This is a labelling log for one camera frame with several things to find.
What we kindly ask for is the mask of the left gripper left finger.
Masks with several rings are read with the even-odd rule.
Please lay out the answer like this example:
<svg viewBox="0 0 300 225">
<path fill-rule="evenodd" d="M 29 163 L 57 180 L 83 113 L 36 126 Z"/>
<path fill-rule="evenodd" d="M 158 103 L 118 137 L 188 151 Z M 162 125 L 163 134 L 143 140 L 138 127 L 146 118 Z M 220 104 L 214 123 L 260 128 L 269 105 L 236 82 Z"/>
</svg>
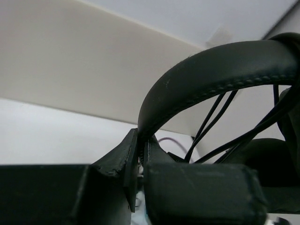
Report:
<svg viewBox="0 0 300 225">
<path fill-rule="evenodd" d="M 137 130 L 92 164 L 3 165 L 3 225 L 128 225 L 135 210 Z"/>
</svg>

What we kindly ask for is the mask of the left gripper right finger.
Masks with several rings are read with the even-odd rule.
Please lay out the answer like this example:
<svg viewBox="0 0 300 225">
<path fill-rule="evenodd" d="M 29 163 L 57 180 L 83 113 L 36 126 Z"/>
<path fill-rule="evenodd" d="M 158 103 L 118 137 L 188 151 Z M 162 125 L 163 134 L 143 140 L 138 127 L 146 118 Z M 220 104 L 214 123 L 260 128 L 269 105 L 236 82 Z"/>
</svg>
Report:
<svg viewBox="0 0 300 225">
<path fill-rule="evenodd" d="M 265 197 L 256 173 L 244 165 L 179 163 L 152 137 L 143 146 L 143 166 L 154 225 L 265 224 Z"/>
</svg>

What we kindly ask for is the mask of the black headset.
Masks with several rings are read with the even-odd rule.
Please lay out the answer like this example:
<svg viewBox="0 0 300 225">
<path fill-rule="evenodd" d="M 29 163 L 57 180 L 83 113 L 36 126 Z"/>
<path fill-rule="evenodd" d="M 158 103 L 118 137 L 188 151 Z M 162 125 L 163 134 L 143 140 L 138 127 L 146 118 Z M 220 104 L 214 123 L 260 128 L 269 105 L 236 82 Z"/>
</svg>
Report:
<svg viewBox="0 0 300 225">
<path fill-rule="evenodd" d="M 138 118 L 138 138 L 146 143 L 173 116 L 227 92 L 273 85 L 274 108 L 252 130 L 200 159 L 221 153 L 219 163 L 261 167 L 273 157 L 275 169 L 260 177 L 272 213 L 300 212 L 300 36 L 282 33 L 268 40 L 217 46 L 168 70 L 150 89 Z M 280 182 L 270 174 L 281 176 Z"/>
</svg>

